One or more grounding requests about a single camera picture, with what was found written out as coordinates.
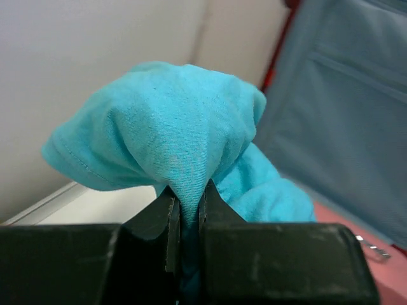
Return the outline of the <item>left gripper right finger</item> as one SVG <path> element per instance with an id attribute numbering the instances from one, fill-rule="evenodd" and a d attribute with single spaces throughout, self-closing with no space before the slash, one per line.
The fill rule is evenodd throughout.
<path id="1" fill-rule="evenodd" d="M 203 304 L 378 304 L 353 232 L 338 223 L 247 222 L 208 184 L 199 203 Z"/>

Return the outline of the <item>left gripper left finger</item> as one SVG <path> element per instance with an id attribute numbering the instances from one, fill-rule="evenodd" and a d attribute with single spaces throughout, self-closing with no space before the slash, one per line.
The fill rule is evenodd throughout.
<path id="1" fill-rule="evenodd" d="M 123 224 L 4 226 L 2 304 L 175 304 L 180 203 L 170 188 Z"/>

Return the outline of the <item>turquoise shirt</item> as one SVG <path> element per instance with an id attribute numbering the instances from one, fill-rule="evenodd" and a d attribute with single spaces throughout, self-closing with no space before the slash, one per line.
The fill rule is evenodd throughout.
<path id="1" fill-rule="evenodd" d="M 98 191 L 170 187 L 181 202 L 181 298 L 198 302 L 198 203 L 212 180 L 249 222 L 313 222 L 308 195 L 254 145 L 266 97 L 230 74 L 148 62 L 95 92 L 42 147 L 62 175 Z"/>

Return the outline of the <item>pink cosmetic case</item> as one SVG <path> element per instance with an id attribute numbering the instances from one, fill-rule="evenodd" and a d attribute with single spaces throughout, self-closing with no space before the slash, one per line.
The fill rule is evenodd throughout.
<path id="1" fill-rule="evenodd" d="M 365 230 L 356 222 L 334 210 L 315 202 L 316 218 L 320 222 L 339 222 L 373 246 L 387 252 L 388 259 L 373 249 L 362 247 L 371 273 L 376 280 L 382 304 L 406 304 L 406 257 L 385 241 Z"/>

